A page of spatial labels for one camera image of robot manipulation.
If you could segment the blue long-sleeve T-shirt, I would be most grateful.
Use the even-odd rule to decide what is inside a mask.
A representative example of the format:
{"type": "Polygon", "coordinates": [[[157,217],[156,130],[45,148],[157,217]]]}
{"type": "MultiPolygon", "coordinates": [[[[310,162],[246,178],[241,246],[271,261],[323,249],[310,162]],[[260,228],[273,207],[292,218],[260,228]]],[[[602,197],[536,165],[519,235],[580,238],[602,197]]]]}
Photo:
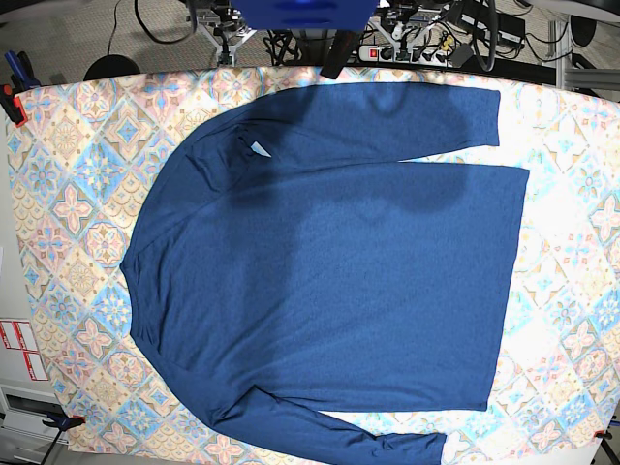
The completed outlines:
{"type": "Polygon", "coordinates": [[[527,170],[437,156],[499,142],[495,90],[280,91],[200,125],[121,263],[130,334],[210,429],[329,464],[437,464],[443,434],[341,412],[484,411],[527,170]]]}

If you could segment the white power strip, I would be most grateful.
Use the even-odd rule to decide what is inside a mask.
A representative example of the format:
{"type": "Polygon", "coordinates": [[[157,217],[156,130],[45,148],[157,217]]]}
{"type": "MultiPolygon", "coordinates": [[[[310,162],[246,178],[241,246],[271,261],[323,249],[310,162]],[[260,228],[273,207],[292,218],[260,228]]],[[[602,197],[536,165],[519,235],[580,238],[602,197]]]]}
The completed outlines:
{"type": "Polygon", "coordinates": [[[358,48],[357,58],[360,62],[373,64],[453,67],[450,53],[438,46],[414,47],[408,50],[394,46],[362,45],[358,48]]]}

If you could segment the blue box overhead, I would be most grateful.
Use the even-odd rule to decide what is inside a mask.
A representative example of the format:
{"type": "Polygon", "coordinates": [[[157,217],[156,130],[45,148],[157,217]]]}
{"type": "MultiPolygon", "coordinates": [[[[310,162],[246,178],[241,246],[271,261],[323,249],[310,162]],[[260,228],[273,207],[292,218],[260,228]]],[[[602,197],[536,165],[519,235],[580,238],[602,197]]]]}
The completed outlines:
{"type": "Polygon", "coordinates": [[[232,6],[254,29],[363,30],[374,0],[237,0],[232,6]]]}

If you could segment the patterned tile tablecloth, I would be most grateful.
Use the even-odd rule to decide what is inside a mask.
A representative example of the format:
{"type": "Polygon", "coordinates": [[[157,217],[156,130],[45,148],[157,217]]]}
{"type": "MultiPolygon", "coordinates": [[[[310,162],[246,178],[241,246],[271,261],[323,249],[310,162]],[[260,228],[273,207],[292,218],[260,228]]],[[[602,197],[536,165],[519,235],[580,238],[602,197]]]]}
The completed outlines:
{"type": "MultiPolygon", "coordinates": [[[[452,163],[530,172],[497,373],[484,413],[350,414],[372,432],[446,432],[447,464],[495,464],[591,446],[619,402],[619,107],[490,77],[347,69],[340,81],[486,87],[502,95],[498,149],[452,163]]],[[[204,121],[320,82],[316,69],[246,68],[44,87],[7,123],[24,289],[55,396],[85,425],[71,450],[200,464],[287,464],[199,424],[129,337],[119,270],[146,194],[204,121]]]]}

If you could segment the black round stool base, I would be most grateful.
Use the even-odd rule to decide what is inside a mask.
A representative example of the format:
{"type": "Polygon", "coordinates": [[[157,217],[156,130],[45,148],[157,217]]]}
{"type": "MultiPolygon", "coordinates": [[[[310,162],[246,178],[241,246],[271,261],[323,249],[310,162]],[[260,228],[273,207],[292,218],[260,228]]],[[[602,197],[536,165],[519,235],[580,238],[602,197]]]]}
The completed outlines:
{"type": "Polygon", "coordinates": [[[131,58],[109,54],[96,60],[86,71],[84,81],[139,75],[140,68],[131,58]]]}

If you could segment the red white labels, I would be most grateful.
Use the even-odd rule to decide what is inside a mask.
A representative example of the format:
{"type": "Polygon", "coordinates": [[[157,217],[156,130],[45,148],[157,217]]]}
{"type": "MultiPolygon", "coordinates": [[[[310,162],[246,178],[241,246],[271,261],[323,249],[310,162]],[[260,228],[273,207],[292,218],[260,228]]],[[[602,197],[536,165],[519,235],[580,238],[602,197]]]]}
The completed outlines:
{"type": "Polygon", "coordinates": [[[1,320],[1,377],[19,382],[48,380],[34,331],[27,320],[1,320]]]}

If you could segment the black clamp bottom left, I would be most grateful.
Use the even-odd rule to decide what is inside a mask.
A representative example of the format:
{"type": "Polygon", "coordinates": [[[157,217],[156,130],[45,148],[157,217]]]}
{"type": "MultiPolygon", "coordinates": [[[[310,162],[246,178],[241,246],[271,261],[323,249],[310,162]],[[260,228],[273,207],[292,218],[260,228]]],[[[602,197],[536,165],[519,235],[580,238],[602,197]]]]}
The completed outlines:
{"type": "Polygon", "coordinates": [[[58,415],[55,413],[47,413],[46,418],[42,420],[42,424],[50,427],[56,428],[61,432],[66,432],[70,429],[82,426],[85,424],[84,417],[68,417],[65,414],[58,415]]]}

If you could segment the red black clamp left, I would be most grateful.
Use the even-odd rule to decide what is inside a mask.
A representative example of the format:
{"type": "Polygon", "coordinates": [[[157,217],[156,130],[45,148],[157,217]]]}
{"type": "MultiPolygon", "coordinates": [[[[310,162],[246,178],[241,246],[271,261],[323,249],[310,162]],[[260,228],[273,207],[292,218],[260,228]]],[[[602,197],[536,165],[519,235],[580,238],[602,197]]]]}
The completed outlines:
{"type": "Polygon", "coordinates": [[[1,85],[1,106],[18,128],[27,122],[27,115],[23,104],[9,84],[1,85]]]}

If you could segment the blue clamp top left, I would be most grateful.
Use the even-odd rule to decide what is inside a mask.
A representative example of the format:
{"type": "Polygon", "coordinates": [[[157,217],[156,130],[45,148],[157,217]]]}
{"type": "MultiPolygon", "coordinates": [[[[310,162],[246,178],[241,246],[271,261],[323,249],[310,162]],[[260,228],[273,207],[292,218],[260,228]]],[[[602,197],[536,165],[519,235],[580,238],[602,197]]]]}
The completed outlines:
{"type": "Polygon", "coordinates": [[[9,50],[5,53],[5,59],[13,72],[11,81],[20,92],[41,86],[41,83],[35,78],[32,64],[25,51],[14,52],[9,50]]]}

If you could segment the white cabinet bottom left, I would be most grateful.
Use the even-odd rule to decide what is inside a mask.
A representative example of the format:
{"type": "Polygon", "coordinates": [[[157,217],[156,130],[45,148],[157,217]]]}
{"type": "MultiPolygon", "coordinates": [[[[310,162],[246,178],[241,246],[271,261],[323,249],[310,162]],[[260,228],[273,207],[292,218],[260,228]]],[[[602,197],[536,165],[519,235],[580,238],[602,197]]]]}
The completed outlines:
{"type": "Polygon", "coordinates": [[[45,464],[55,446],[55,437],[66,439],[48,414],[63,415],[53,394],[28,388],[1,385],[1,463],[45,464]]]}

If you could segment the black clamp bottom right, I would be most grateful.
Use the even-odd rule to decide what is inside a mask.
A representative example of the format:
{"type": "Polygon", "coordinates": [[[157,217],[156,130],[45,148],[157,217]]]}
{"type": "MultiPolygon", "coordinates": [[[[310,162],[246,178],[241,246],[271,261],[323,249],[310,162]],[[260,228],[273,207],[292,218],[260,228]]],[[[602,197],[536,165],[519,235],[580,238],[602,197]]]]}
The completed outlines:
{"type": "Polygon", "coordinates": [[[597,431],[594,437],[602,440],[611,440],[613,438],[611,432],[608,430],[597,431]]]}

